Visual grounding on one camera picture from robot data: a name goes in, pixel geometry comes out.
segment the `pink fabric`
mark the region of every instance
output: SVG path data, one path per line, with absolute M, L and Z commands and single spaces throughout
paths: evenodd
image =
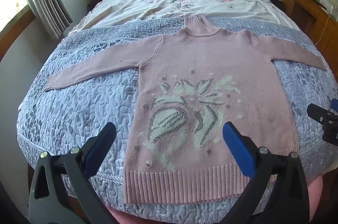
M 125 202 L 222 200 L 242 193 L 249 181 L 222 139 L 225 122 L 272 153 L 299 149 L 273 60 L 326 70 L 298 44 L 248 30 L 229 32 L 195 16 L 185 18 L 175 34 L 115 44 L 60 70 L 49 76 L 45 90 L 138 67 L 139 95 L 123 166 Z
M 155 220 L 149 220 L 140 218 L 137 216 L 132 216 L 128 213 L 123 213 L 118 210 L 115 210 L 112 207 L 107 207 L 113 217 L 119 222 L 119 224 L 161 224 L 162 222 L 158 222 Z
M 318 175 L 310 185 L 308 185 L 309 202 L 310 202 L 310 221 L 312 220 L 317 210 L 320 197 L 323 190 L 323 177 Z

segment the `bed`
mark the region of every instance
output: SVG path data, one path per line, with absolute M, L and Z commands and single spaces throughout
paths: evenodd
M 216 223 L 230 210 L 238 195 L 198 204 L 126 204 L 123 201 L 123 159 L 138 95 L 138 70 L 99 76 L 58 91 L 44 92 L 47 75 L 76 64 L 103 49 L 156 34 L 170 34 L 183 26 L 183 18 L 205 15 L 231 31 L 249 29 L 296 42 L 321 56 L 310 39 L 269 0 L 103 0 L 50 55 L 20 106 L 18 142 L 34 168 L 41 151 L 52 155 L 82 146 L 110 121 L 117 138 L 96 176 L 93 188 L 107 207 L 143 218 L 169 223 Z M 308 182 L 338 160 L 338 148 L 323 142 L 321 126 L 307 117 L 315 103 L 330 110 L 338 85 L 322 57 L 327 72 L 301 63 L 275 61 L 293 112 L 300 156 Z M 68 193 L 73 194 L 64 177 Z M 263 210 L 270 184 L 256 212 Z

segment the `sweater neckline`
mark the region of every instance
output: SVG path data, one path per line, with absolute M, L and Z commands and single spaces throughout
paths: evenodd
M 212 25 L 203 15 L 193 15 L 191 18 L 184 18 L 185 31 L 195 37 L 205 37 L 216 34 L 220 27 Z

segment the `metal screw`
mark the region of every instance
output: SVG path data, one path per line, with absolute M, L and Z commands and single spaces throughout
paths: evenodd
M 79 147 L 72 147 L 72 149 L 70 150 L 71 154 L 77 154 L 80 151 Z
M 45 157 L 47 157 L 47 155 L 48 155 L 48 152 L 46 152 L 46 151 L 43 151 L 42 153 L 40 153 L 41 158 L 45 158 Z
M 261 154 L 267 154 L 269 152 L 269 150 L 266 147 L 260 147 L 259 148 L 259 152 Z
M 298 158 L 298 153 L 296 153 L 295 151 L 291 152 L 291 157 L 292 158 Z

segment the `wooden desk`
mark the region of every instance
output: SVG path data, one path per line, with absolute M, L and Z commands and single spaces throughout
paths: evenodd
M 338 80 L 338 24 L 312 0 L 282 0 L 286 14 L 309 36 Z

